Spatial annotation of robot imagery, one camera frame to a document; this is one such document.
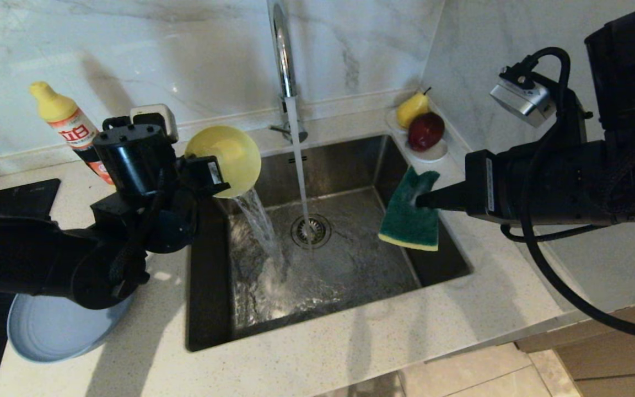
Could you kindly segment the yellow plastic bowl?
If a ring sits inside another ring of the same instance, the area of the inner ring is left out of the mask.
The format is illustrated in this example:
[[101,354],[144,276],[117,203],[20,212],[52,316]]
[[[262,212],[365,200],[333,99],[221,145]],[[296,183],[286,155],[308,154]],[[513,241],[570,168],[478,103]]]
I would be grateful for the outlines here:
[[230,188],[214,195],[217,199],[233,199],[254,188],[261,171],[257,144],[247,133],[231,126],[203,129],[187,143],[185,156],[215,156],[218,170]]

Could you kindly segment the yellow sponge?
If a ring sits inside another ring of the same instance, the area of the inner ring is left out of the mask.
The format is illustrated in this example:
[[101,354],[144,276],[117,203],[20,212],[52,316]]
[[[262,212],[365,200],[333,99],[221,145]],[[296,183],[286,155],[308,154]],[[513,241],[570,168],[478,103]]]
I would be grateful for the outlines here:
[[408,249],[438,251],[438,211],[416,206],[416,198],[431,192],[438,178],[436,171],[418,174],[408,168],[386,207],[378,232],[381,241]]

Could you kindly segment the chrome faucet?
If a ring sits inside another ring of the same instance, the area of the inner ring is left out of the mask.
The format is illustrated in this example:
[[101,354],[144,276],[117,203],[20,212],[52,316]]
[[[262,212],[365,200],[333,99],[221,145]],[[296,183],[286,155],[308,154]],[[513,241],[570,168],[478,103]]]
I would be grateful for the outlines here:
[[292,142],[292,134],[289,125],[289,110],[286,100],[298,95],[297,81],[295,81],[294,62],[292,55],[292,42],[289,33],[289,18],[284,8],[283,0],[266,0],[268,18],[270,23],[272,45],[275,54],[275,63],[278,70],[280,103],[283,124],[270,126],[274,131],[283,134],[287,141]]

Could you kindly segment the white orange dish soap bottle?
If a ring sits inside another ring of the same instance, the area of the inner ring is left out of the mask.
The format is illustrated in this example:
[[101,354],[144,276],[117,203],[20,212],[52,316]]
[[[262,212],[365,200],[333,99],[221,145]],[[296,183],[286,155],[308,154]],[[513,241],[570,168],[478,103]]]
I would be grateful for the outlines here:
[[99,130],[78,104],[61,95],[45,81],[30,83],[29,92],[37,101],[37,113],[80,158],[106,183],[113,185],[103,162],[93,146]]

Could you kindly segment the blue-grey plate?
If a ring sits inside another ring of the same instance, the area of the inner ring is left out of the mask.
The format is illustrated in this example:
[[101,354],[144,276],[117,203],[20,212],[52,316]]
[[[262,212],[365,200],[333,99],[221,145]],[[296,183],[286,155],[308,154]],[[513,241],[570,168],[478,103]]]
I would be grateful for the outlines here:
[[14,297],[7,337],[25,360],[55,363],[84,355],[103,344],[125,317],[134,296],[107,309],[86,309],[65,297]]

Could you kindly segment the stainless steel sink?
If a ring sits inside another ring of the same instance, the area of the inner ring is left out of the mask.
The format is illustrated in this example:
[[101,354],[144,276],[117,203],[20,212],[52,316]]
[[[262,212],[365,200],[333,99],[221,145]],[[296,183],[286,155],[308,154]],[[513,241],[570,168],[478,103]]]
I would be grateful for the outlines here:
[[446,226],[436,252],[406,249],[377,234],[386,206],[409,167],[393,138],[361,138],[302,150],[308,213],[332,225],[319,249],[303,249],[290,236],[302,217],[291,153],[262,159],[255,184],[289,260],[292,311],[265,319],[254,310],[242,260],[257,243],[239,205],[212,198],[201,208],[201,236],[192,244],[186,348],[197,352],[295,323],[448,282],[472,271]]

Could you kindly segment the round metal sink drain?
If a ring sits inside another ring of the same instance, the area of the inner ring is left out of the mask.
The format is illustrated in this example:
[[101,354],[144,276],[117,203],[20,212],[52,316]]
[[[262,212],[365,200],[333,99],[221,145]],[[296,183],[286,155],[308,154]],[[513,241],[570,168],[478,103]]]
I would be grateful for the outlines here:
[[303,249],[319,249],[325,246],[332,236],[332,225],[327,218],[317,213],[308,217],[298,217],[290,227],[292,241]]

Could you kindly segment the small white dish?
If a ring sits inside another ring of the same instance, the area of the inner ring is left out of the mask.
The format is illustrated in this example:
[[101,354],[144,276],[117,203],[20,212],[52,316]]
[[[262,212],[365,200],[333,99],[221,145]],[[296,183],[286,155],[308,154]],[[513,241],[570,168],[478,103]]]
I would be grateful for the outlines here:
[[416,161],[422,163],[436,163],[443,160],[448,153],[448,144],[444,139],[441,139],[437,144],[424,152],[414,151],[408,144],[408,134],[406,129],[401,128],[397,122],[395,108],[391,108],[386,111],[385,122],[388,128],[390,128],[390,131],[395,134],[396,142],[402,145],[406,149],[408,155],[411,156],[411,158],[416,159]]

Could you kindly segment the dark red apple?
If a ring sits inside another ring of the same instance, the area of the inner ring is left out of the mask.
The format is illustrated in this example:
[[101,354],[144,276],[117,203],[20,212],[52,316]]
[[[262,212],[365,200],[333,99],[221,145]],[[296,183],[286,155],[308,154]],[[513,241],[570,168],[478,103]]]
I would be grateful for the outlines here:
[[414,118],[408,128],[407,143],[411,150],[425,152],[444,136],[444,120],[433,111]]

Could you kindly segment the clear poured water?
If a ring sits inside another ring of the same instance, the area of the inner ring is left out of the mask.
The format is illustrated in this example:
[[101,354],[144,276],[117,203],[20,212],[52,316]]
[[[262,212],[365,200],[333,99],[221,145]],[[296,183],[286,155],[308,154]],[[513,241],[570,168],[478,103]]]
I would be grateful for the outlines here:
[[254,187],[234,198],[242,210],[252,231],[251,241],[257,243],[252,249],[252,258],[242,260],[245,283],[254,300],[254,310],[265,319],[279,319],[287,316],[290,308],[287,281],[289,260],[274,224]]

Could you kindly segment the running water stream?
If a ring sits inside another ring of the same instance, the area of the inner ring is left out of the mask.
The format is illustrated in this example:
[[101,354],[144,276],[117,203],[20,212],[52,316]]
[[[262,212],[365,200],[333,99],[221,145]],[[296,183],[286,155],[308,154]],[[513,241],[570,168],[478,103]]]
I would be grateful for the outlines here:
[[298,121],[297,99],[295,97],[285,98],[287,116],[289,120],[290,137],[292,138],[293,156],[295,168],[297,169],[298,188],[300,199],[302,200],[303,231],[305,232],[308,249],[312,251],[312,231],[310,229],[308,201],[306,196],[305,176],[302,161],[302,146],[300,145],[300,123]]

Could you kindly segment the yellow pear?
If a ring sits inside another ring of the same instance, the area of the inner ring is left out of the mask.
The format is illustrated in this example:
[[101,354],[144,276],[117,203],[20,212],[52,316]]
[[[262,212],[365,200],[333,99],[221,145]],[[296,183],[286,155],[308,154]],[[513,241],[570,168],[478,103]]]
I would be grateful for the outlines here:
[[427,96],[429,90],[431,90],[431,87],[422,92],[416,92],[396,108],[396,123],[400,128],[408,130],[417,116],[424,115],[430,111],[430,101]]

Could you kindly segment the wooden cabinet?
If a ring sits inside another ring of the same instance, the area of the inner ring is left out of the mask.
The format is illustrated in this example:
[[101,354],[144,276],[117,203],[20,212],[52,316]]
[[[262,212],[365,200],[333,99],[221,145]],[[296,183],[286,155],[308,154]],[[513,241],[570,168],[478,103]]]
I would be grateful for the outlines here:
[[580,312],[536,326],[515,342],[531,355],[547,386],[580,397],[635,397],[635,337]]

